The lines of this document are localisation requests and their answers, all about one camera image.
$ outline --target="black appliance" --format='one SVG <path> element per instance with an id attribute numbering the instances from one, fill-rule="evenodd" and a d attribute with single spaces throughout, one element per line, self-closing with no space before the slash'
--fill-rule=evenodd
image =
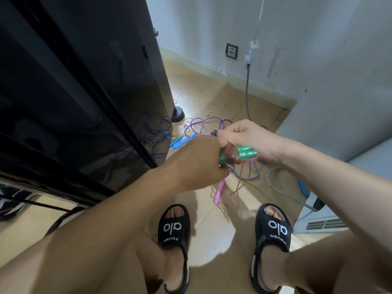
<path id="1" fill-rule="evenodd" d="M 145 0 L 0 2 L 0 180 L 92 206 L 164 162 L 175 109 Z"/>

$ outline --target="wall outlet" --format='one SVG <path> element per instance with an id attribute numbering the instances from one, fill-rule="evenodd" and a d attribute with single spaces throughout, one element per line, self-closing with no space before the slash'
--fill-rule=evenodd
<path id="1" fill-rule="evenodd" d="M 238 46 L 227 43 L 226 44 L 226 56 L 237 60 Z"/>

